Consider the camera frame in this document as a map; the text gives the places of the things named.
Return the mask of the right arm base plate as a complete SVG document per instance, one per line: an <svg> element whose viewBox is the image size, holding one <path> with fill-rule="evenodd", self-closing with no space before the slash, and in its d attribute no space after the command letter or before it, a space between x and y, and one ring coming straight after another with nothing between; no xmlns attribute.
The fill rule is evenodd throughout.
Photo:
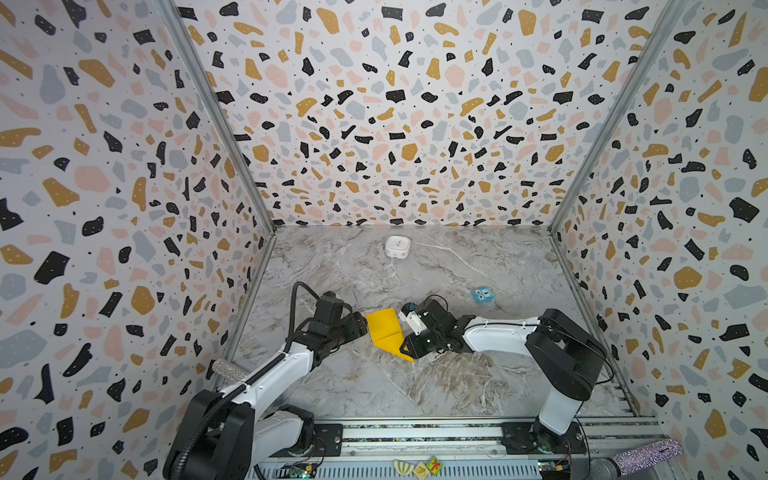
<svg viewBox="0 0 768 480"><path fill-rule="evenodd" d="M538 420L511 421L501 424L501 444L513 454L586 454L585 435L572 421L562 435L553 433Z"/></svg>

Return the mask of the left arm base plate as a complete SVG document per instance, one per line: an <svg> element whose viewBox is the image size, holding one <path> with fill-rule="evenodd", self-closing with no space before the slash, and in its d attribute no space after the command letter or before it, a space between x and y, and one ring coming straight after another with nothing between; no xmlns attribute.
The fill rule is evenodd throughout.
<svg viewBox="0 0 768 480"><path fill-rule="evenodd" d="M339 457L343 433L341 423L307 424L299 436L299 456Z"/></svg>

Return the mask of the yellow square paper sheet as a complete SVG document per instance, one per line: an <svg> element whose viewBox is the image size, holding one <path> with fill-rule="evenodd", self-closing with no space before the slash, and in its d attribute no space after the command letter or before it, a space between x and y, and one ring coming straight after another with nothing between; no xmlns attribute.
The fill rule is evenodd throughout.
<svg viewBox="0 0 768 480"><path fill-rule="evenodd" d="M368 331L375 347L413 363L414 359L402 353L405 336L397 312L393 308L379 310L366 316Z"/></svg>

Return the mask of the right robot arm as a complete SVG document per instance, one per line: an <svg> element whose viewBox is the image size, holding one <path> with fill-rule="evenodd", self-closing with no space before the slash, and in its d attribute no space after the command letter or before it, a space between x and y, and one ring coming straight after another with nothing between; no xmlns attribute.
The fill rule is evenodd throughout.
<svg viewBox="0 0 768 480"><path fill-rule="evenodd" d="M590 399L607 353L586 330L557 309L529 319L496 320L480 316L453 316L434 299L404 305L398 318L411 333L400 352L411 359L430 353L503 352L532 358L550 384L548 396L530 423L502 428L501 443L509 454L560 453L586 448L572 440L575 419Z"/></svg>

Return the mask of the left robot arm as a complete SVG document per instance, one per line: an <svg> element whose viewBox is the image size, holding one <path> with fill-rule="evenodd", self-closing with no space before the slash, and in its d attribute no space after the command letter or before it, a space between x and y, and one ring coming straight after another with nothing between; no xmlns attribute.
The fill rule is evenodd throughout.
<svg viewBox="0 0 768 480"><path fill-rule="evenodd" d="M202 390L190 401L168 452L166 479L243 479L278 451L304 453L314 444L312 413L269 407L341 346L368 332L364 316L332 292L316 295L313 315L296 321L289 308L284 344L234 384Z"/></svg>

